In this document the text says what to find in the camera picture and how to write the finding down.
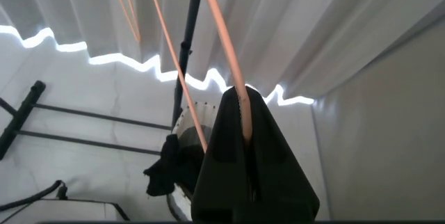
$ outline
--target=black cloth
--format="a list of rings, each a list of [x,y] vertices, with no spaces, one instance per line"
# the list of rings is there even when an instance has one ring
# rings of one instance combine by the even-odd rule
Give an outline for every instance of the black cloth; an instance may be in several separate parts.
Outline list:
[[[144,175],[150,176],[147,194],[167,195],[174,191],[175,183],[181,183],[193,193],[203,159],[204,152],[201,145],[180,148],[176,134],[167,136],[161,150],[161,158],[153,166],[144,170]]]

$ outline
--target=orange cord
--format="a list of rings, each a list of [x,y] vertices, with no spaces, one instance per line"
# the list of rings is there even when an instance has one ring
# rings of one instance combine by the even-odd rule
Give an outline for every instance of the orange cord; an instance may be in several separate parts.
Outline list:
[[[250,144],[250,139],[252,138],[252,112],[250,110],[250,99],[248,92],[245,89],[245,83],[243,74],[238,64],[238,59],[236,58],[234,46],[230,40],[229,31],[225,24],[223,14],[221,13],[220,7],[216,0],[207,0],[211,12],[213,13],[213,18],[216,22],[216,27],[218,28],[218,34],[220,36],[222,45],[225,50],[227,57],[227,62],[230,66],[230,72],[235,80],[235,89],[238,94],[239,108],[241,112],[241,125],[243,128],[243,137],[247,145]]]
[[[204,150],[204,153],[207,151],[207,142],[204,137],[204,133],[202,132],[200,121],[197,119],[197,114],[195,111],[195,107],[193,106],[193,100],[188,94],[188,89],[186,85],[186,81],[184,80],[184,75],[181,71],[181,67],[179,66],[178,59],[176,57],[175,50],[173,49],[172,40],[170,39],[170,35],[168,34],[167,26],[165,25],[164,18],[162,16],[161,9],[159,8],[158,0],[154,0],[154,5],[156,6],[156,10],[158,12],[159,20],[161,20],[161,26],[164,31],[165,39],[167,40],[168,48],[170,49],[170,53],[173,57],[173,62],[175,63],[176,69],[178,69],[178,77],[179,81],[181,82],[182,89],[184,90],[184,94],[187,99],[188,106],[190,108],[190,112],[192,114],[193,122],[195,123],[197,135],[200,137],[200,142],[202,149]]]
[[[133,32],[133,36],[138,42],[140,42],[139,24],[138,24],[137,17],[134,15],[133,2],[131,2],[131,0],[127,0],[127,1],[130,5],[131,14],[133,15],[133,20],[134,20],[134,24],[136,25],[137,32],[136,32],[135,28],[133,27],[133,24],[131,23],[130,16],[128,16],[127,9],[125,8],[123,0],[119,0],[120,5],[122,6],[122,9],[124,11],[125,17],[127,18],[128,24],[130,25],[131,31]]]

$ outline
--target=black hose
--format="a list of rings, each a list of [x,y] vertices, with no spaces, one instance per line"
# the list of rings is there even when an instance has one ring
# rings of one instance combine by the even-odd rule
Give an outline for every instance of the black hose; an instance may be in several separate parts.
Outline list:
[[[56,182],[54,182],[54,184],[52,186],[50,186],[49,188],[47,188],[39,193],[36,193],[35,195],[32,195],[32,196],[25,198],[23,200],[18,200],[18,201],[11,202],[11,203],[0,206],[0,212],[40,200],[41,198],[45,197],[46,195],[49,195],[50,193],[54,192],[61,184],[65,185],[65,183],[63,181],[56,180]]]

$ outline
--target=black metal rod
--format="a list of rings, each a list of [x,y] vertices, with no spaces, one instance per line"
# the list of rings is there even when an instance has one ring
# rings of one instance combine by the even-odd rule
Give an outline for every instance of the black metal rod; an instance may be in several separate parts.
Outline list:
[[[32,104],[32,106],[35,108],[38,108],[38,109],[48,109],[48,110],[57,111],[57,112],[72,113],[72,114],[76,114],[76,115],[83,115],[83,116],[105,119],[105,120],[113,120],[113,121],[117,121],[117,122],[133,124],[133,125],[140,125],[140,126],[144,126],[144,127],[153,127],[153,128],[157,128],[157,129],[164,129],[164,130],[172,129],[169,126],[163,126],[163,125],[158,125],[158,124],[148,123],[148,122],[141,122],[141,121],[137,121],[137,120],[129,120],[129,119],[125,119],[125,118],[119,118],[119,117],[114,117],[114,116],[109,116],[109,115],[102,115],[102,114],[98,114],[98,113],[90,113],[90,112],[79,111],[79,110],[74,110],[74,109],[65,109],[65,108],[61,108],[58,106],[48,106],[48,105],[39,104],[39,103]]]
[[[193,33],[195,32],[197,12],[200,9],[201,0],[190,0],[188,5],[186,31],[184,33],[184,41],[181,43],[181,51],[179,52],[179,66],[183,75],[187,72],[188,56],[192,45]],[[175,104],[173,105],[172,127],[181,115],[182,86],[179,77],[176,79],[175,88]]]
[[[136,147],[126,147],[126,146],[122,146],[122,145],[100,143],[100,142],[97,142],[97,141],[87,141],[87,140],[82,140],[82,139],[79,139],[79,138],[57,136],[57,135],[53,135],[53,134],[43,134],[43,133],[37,133],[37,132],[33,132],[33,131],[24,131],[24,130],[17,130],[15,133],[16,134],[21,134],[21,135],[24,135],[24,136],[33,136],[33,137],[38,137],[38,138],[48,138],[48,139],[53,139],[53,140],[58,140],[58,141],[67,141],[67,142],[71,142],[71,143],[78,143],[78,144],[84,144],[84,145],[93,145],[93,146],[97,146],[97,147],[113,148],[113,149],[116,149],[116,150],[124,150],[124,151],[130,151],[130,152],[139,152],[139,153],[143,153],[143,154],[161,155],[160,152],[154,151],[154,150],[144,150],[142,148],[136,148]]]
[[[14,116],[17,113],[17,110],[15,110],[9,103],[5,102],[4,99],[0,98],[0,106],[5,109],[8,113],[10,113],[12,116]]]
[[[22,102],[19,110],[17,110],[13,119],[9,122],[9,125],[5,128],[0,136],[0,161],[5,157],[8,148],[13,143],[16,137],[16,131],[20,130],[28,118],[29,114],[33,110],[32,104],[39,100],[39,97],[45,90],[46,86],[41,81],[36,81],[34,86],[31,87],[31,91]]]

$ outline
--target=black metal bar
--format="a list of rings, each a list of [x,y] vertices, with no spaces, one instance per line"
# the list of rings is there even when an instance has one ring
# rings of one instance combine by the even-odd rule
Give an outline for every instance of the black metal bar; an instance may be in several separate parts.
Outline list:
[[[4,99],[0,98],[0,106],[5,109],[8,113],[10,113],[12,116],[14,116],[17,113],[17,110],[15,110],[9,103],[5,102]]]
[[[119,117],[114,117],[114,116],[109,116],[109,115],[102,115],[102,114],[98,114],[98,113],[90,113],[90,112],[74,110],[74,109],[65,109],[65,108],[61,108],[58,106],[48,106],[48,105],[39,104],[39,103],[32,104],[32,106],[35,108],[38,108],[38,109],[48,109],[48,110],[57,111],[57,112],[72,113],[72,114],[77,114],[77,115],[93,117],[93,118],[113,120],[113,121],[117,121],[117,122],[133,124],[133,125],[140,125],[140,126],[144,126],[144,127],[153,127],[153,128],[157,128],[157,129],[164,129],[164,130],[172,129],[169,126],[163,126],[163,125],[158,125],[158,124],[148,123],[148,122],[141,122],[141,121],[137,121],[137,120],[129,120],[129,119],[125,119],[125,118],[119,118]]]
[[[17,130],[17,131],[15,131],[15,133],[16,134],[21,134],[21,135],[24,135],[24,136],[33,136],[33,137],[38,137],[38,138],[48,138],[48,139],[53,139],[53,140],[58,140],[58,141],[67,141],[67,142],[71,142],[71,143],[78,143],[78,144],[84,144],[84,145],[93,145],[93,146],[97,146],[97,147],[107,147],[107,148],[113,148],[113,149],[117,149],[117,150],[130,151],[130,152],[139,152],[139,153],[143,153],[143,154],[161,155],[160,152],[154,151],[154,150],[144,150],[144,149],[136,148],[136,147],[126,147],[126,146],[122,146],[122,145],[100,143],[100,142],[97,142],[97,141],[87,141],[87,140],[82,140],[82,139],[79,139],[79,138],[57,136],[57,135],[53,135],[53,134],[43,134],[43,133],[37,133],[37,132],[33,132],[33,131],[24,131],[24,130]]]
[[[186,31],[184,33],[184,41],[181,43],[181,51],[179,52],[179,66],[183,75],[186,75],[188,56],[190,55],[193,33],[195,32],[197,12],[200,9],[201,0],[190,0],[188,5]],[[179,77],[176,80],[175,88],[175,104],[173,105],[172,127],[175,125],[178,117],[181,115],[182,86]]]
[[[5,128],[0,136],[0,161],[5,157],[8,148],[13,143],[16,137],[16,131],[19,131],[29,114],[33,110],[32,104],[36,103],[43,91],[45,90],[45,84],[41,81],[36,81],[34,86],[31,87],[31,91],[22,102],[19,110],[15,113],[13,119],[9,122],[9,125]]]

